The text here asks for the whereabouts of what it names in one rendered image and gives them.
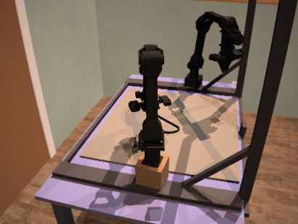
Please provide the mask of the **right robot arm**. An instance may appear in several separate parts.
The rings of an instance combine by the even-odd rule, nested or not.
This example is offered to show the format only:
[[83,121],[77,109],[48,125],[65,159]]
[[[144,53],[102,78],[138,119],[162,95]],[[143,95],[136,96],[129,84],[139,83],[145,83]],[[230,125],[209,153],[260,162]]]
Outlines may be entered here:
[[[202,69],[204,63],[202,53],[205,42],[205,35],[209,31],[210,26],[213,24],[213,22],[218,23],[218,21],[220,21],[220,25],[218,24],[218,26],[222,28],[222,30],[220,30],[220,33],[222,33],[222,43],[230,43],[236,46],[240,46],[241,44],[243,44],[244,36],[243,34],[241,34],[241,31],[236,32],[237,30],[239,30],[239,26],[234,17],[225,17],[215,12],[205,12],[196,21],[197,40],[195,45],[195,52],[191,56],[191,59],[187,64],[187,68],[190,69],[190,75],[188,76],[188,78],[199,78],[199,69]],[[235,49],[235,46],[232,46],[232,48],[228,46],[225,52],[225,56],[229,56],[232,60],[240,59],[240,56],[243,56],[243,49]]]

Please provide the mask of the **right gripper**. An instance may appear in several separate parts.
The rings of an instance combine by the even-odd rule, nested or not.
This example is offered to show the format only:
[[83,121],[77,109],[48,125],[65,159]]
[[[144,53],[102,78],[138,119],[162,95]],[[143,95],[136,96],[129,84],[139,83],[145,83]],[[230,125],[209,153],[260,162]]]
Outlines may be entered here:
[[228,46],[230,46],[230,48],[232,48],[232,46],[234,46],[234,45],[232,45],[230,43],[221,43],[221,44],[219,44],[219,46],[221,47],[221,52],[218,52],[218,54],[216,54],[216,53],[210,54],[209,60],[217,61],[221,68],[221,71],[224,73],[224,70],[225,70],[225,72],[227,72],[231,62],[234,61],[229,56],[225,56],[226,49],[228,48]]

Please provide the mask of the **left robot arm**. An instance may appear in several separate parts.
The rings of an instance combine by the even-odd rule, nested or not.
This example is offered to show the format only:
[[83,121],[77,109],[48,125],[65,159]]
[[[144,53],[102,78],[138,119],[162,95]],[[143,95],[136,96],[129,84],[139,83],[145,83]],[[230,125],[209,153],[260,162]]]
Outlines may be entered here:
[[138,60],[146,91],[146,119],[139,133],[139,149],[145,152],[142,164],[158,168],[163,160],[161,151],[165,151],[164,129],[158,119],[158,76],[164,64],[164,53],[156,44],[146,44],[138,51]]

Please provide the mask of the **black metal frame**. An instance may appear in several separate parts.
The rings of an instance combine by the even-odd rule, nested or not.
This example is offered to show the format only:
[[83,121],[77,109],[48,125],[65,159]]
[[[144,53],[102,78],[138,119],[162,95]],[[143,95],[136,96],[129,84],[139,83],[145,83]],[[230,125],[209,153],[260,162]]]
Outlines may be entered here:
[[[244,42],[242,45],[242,49],[244,50],[243,56],[237,63],[229,67],[227,72],[217,76],[214,80],[201,88],[201,90],[207,90],[217,81],[225,77],[229,72],[233,71],[239,66],[235,96],[242,96],[252,36],[252,26],[255,16],[256,1],[257,0],[248,1],[247,17],[244,29]],[[250,200],[257,170],[259,168],[260,160],[263,154],[266,137],[268,135],[273,109],[276,103],[276,97],[281,81],[281,75],[284,69],[286,53],[289,46],[291,29],[294,22],[294,15],[297,8],[297,1],[298,0],[279,0],[278,2],[278,10],[271,42],[271,49],[268,57],[268,65],[265,73],[260,104],[257,111],[255,127],[250,145],[222,160],[221,162],[216,163],[215,165],[198,173],[197,175],[187,179],[186,181],[181,182],[181,186],[188,188],[247,157],[242,177],[243,180],[239,188],[239,195],[242,196],[243,200]]]

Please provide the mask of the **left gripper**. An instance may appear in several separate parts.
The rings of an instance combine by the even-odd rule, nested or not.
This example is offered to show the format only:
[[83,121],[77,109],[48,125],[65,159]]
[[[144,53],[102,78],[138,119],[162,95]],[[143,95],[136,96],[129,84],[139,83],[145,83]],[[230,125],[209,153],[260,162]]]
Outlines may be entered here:
[[[143,102],[138,103],[137,100],[130,101],[129,109],[131,112],[137,112],[140,110],[140,108],[146,112],[146,91],[143,91]],[[160,109],[159,103],[163,103],[164,106],[171,105],[171,99],[167,95],[159,96],[158,99],[158,109]]]

